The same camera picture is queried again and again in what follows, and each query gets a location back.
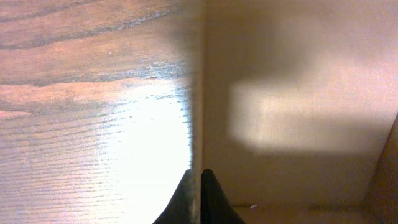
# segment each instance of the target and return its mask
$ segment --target wooden table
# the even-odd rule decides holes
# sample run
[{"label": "wooden table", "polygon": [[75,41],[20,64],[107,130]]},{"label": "wooden table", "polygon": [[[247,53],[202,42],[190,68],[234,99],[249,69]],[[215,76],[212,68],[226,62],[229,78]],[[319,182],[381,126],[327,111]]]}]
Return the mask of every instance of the wooden table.
[{"label": "wooden table", "polygon": [[186,169],[183,0],[0,1],[0,223],[151,223]]}]

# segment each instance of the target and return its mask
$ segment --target black object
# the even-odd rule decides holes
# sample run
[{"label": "black object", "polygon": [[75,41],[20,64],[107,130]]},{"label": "black object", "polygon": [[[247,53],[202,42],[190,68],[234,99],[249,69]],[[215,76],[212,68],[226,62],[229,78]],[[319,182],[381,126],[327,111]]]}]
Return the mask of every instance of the black object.
[{"label": "black object", "polygon": [[[187,170],[166,209],[154,224],[189,224],[189,209],[192,195],[189,186],[192,171]],[[242,218],[232,209],[223,189],[211,169],[201,174],[201,224],[244,224]]]}]

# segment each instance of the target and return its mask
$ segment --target wood grain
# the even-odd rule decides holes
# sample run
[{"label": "wood grain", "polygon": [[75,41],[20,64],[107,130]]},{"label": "wood grain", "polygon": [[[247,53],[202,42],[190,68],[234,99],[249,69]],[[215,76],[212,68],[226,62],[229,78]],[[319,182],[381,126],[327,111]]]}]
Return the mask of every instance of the wood grain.
[{"label": "wood grain", "polygon": [[181,0],[0,1],[0,223],[151,223],[186,169]]}]

